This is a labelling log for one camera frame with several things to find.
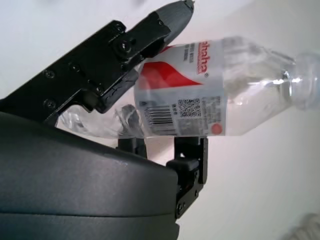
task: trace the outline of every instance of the bolt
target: bolt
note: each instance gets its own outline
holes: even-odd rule
[[[79,65],[77,65],[77,64],[74,64],[74,65],[72,65],[71,66],[71,69],[73,70],[73,71],[75,71],[76,73],[78,73],[78,72],[80,72],[80,66]]]
[[[128,54],[131,51],[131,44],[126,40],[120,41],[118,46],[120,51],[125,54]]]
[[[56,102],[51,99],[45,100],[43,104],[50,110],[53,110],[57,107]]]
[[[47,79],[53,79],[56,76],[55,72],[52,70],[44,70],[43,74]]]

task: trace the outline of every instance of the clear plastic bottle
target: clear plastic bottle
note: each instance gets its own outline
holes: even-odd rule
[[[162,131],[152,130],[148,125],[150,122],[146,122],[145,112],[138,111],[134,107],[133,89],[128,91],[106,114],[99,114],[96,111],[88,113],[80,106],[72,106],[61,116],[64,125],[78,133],[102,138],[145,138],[158,135],[186,137],[194,135],[239,136],[256,128],[292,105],[303,110],[319,107],[319,55],[313,53],[301,54],[294,60],[242,37],[228,37],[212,41],[210,44],[219,46],[222,53],[219,66],[222,69],[225,100],[222,100],[218,107],[225,109],[225,130],[219,134],[208,134],[203,131],[199,131],[197,134],[196,131],[189,132],[192,134],[181,134],[181,131],[172,131],[173,125],[170,127],[164,125]],[[186,47],[186,45],[177,46],[183,51]],[[170,49],[162,57],[170,58]],[[184,67],[180,74],[195,76],[194,71],[191,67]],[[136,87],[143,80],[143,77],[140,77]],[[146,91],[145,94],[150,96],[150,99],[151,91]],[[184,86],[182,92],[184,94],[188,93],[189,98],[194,99],[198,98],[203,90],[190,85]],[[156,102],[169,106],[171,102],[166,101],[168,100],[165,95],[157,95]],[[204,108],[200,107],[200,109],[197,111],[202,111],[201,115],[203,115]],[[158,124],[159,120],[162,121],[161,125],[163,125],[163,122],[168,124],[166,116],[168,114],[173,115],[175,109],[171,108],[169,112],[160,110],[156,113],[158,122],[153,121],[152,124]]]

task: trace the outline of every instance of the black metal bracket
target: black metal bracket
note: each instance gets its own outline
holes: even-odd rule
[[[179,219],[198,198],[207,182],[208,139],[175,137],[174,160],[166,166],[178,174],[175,217]]]
[[[135,66],[168,45],[193,11],[191,0],[173,2],[128,32],[112,21],[2,99],[0,112],[50,125],[71,105],[107,112],[135,84]]]

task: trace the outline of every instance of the barcode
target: barcode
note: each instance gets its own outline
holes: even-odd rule
[[[183,55],[183,61],[188,60],[188,55],[189,55],[189,44],[184,46],[184,55]]]
[[[177,135],[170,106],[146,107],[144,109],[144,115],[153,134]]]
[[[181,118],[201,117],[200,99],[180,99],[178,107]]]

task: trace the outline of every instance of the white wall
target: white wall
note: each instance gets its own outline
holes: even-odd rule
[[[295,56],[320,50],[319,10],[318,0],[255,1],[191,39],[242,35]],[[210,138],[208,183],[179,221],[179,239],[286,239],[319,213],[319,123],[320,112],[292,108],[244,136]]]

